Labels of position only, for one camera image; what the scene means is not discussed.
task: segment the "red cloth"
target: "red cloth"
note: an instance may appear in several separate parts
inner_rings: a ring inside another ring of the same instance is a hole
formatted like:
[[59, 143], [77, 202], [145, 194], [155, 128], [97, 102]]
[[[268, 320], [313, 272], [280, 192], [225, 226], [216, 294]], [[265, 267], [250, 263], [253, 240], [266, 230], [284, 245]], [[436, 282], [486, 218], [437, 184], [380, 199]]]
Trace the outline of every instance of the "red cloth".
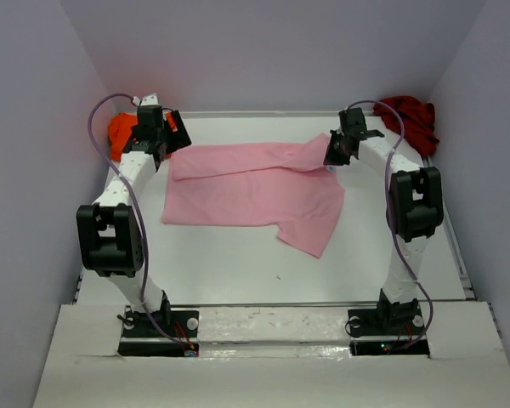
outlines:
[[[429, 157], [436, 151], [439, 142], [434, 136], [434, 105], [422, 104], [412, 96], [394, 96], [382, 99], [395, 109], [405, 123], [405, 139], [422, 157]], [[397, 118], [389, 109], [374, 105], [374, 114], [381, 116], [387, 129], [400, 133]]]

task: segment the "white table surface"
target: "white table surface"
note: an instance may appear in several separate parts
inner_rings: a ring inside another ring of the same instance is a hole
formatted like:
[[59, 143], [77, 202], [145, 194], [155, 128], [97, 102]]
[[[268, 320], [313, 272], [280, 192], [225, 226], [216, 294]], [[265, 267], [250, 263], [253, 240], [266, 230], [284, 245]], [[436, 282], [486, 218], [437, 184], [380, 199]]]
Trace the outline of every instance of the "white table surface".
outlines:
[[[338, 127], [337, 116], [199, 117], [185, 119], [195, 145], [306, 142]], [[384, 132], [379, 117], [368, 128]], [[399, 152], [421, 157], [403, 143]], [[150, 242], [150, 275], [173, 304], [330, 303], [377, 301], [388, 273], [392, 241], [384, 214], [383, 180], [352, 160], [338, 167], [345, 188], [343, 211], [321, 259], [280, 242], [277, 226], [176, 226], [161, 222], [168, 162], [147, 184], [140, 205]], [[433, 299], [464, 299], [458, 269], [443, 226], [428, 245], [421, 282]], [[106, 279], [85, 271], [79, 304], [124, 303]]]
[[350, 356], [347, 308], [201, 308], [199, 358], [121, 357], [123, 308], [62, 307], [34, 408], [510, 408], [485, 303], [435, 304], [430, 359]]

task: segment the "pink cloth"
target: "pink cloth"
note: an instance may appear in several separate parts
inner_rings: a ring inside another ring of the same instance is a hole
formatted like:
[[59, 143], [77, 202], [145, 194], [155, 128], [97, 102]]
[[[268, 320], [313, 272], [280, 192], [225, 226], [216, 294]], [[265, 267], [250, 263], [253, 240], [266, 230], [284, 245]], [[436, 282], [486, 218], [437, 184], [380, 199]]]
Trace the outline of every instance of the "pink cloth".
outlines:
[[165, 224], [270, 225], [278, 238], [319, 258], [343, 204], [323, 166], [328, 136], [306, 144], [191, 146], [172, 155]]

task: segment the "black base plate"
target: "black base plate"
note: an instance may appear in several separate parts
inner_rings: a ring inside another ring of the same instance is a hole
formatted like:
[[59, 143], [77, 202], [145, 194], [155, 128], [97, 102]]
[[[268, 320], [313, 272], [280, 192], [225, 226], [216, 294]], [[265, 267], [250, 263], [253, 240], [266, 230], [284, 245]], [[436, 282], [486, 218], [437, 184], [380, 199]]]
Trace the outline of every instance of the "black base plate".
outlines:
[[[199, 313], [197, 310], [172, 310], [170, 314], [170, 325], [165, 325], [162, 315], [154, 313], [153, 318], [159, 324], [159, 327], [170, 337], [178, 338], [174, 327], [176, 323], [181, 325], [185, 332], [185, 336], [193, 343], [194, 349], [187, 345], [172, 343], [167, 339], [163, 339], [147, 315], [144, 313], [133, 312], [127, 308], [125, 318], [133, 321], [133, 326], [122, 328], [122, 340], [119, 343], [117, 353], [125, 357], [198, 357], [198, 343], [193, 340], [198, 336], [198, 327], [190, 330], [187, 327], [187, 320], [195, 318], [198, 320]], [[143, 341], [142, 339], [160, 338], [162, 341]]]
[[382, 322], [379, 320], [376, 309], [350, 309], [348, 310], [348, 323], [346, 323], [346, 332], [351, 337], [365, 337], [365, 336], [395, 336], [399, 334], [402, 336], [408, 335], [406, 324], [410, 327], [412, 335], [418, 335], [422, 332], [423, 326], [418, 327], [414, 325], [415, 318], [422, 319], [422, 311], [417, 307], [416, 317], [411, 321], [406, 322], [402, 326], [383, 327]]
[[[125, 317], [127, 319], [133, 319], [134, 326], [132, 328], [127, 329], [125, 326], [122, 328], [122, 337], [125, 338], [152, 338], [152, 337], [162, 337], [161, 333], [159, 333], [150, 320], [147, 318], [147, 315], [144, 313], [137, 313], [133, 311], [127, 311], [125, 313]], [[187, 327], [187, 320], [191, 318], [195, 318], [198, 320], [199, 313], [197, 310], [172, 310], [170, 326], [165, 325], [162, 322], [162, 318], [158, 314], [154, 314], [154, 319], [159, 324], [159, 327], [171, 337], [176, 337], [176, 331], [174, 330], [174, 326], [176, 322], [178, 322], [181, 327], [185, 331], [185, 335], [189, 338], [198, 336], [198, 327], [195, 330], [190, 330]]]
[[199, 345], [193, 346], [194, 350], [176, 343], [120, 343], [117, 353], [123, 357], [198, 357]]
[[408, 343], [408, 340], [398, 342], [359, 342], [349, 344], [351, 355], [430, 355], [427, 340], [420, 340], [408, 348], [400, 349]]

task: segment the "white backdrop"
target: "white backdrop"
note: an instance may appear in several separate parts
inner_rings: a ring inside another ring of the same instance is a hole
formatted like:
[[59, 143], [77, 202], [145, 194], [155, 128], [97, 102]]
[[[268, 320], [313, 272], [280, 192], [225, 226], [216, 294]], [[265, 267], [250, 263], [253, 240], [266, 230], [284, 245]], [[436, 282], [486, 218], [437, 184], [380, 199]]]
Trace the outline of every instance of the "white backdrop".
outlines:
[[510, 360], [510, 0], [488, 0], [432, 100], [451, 220]]
[[0, 408], [32, 406], [76, 286], [76, 210], [105, 176], [85, 122], [104, 95], [57, 1], [0, 0]]
[[110, 92], [184, 111], [427, 99], [484, 0], [61, 0]]

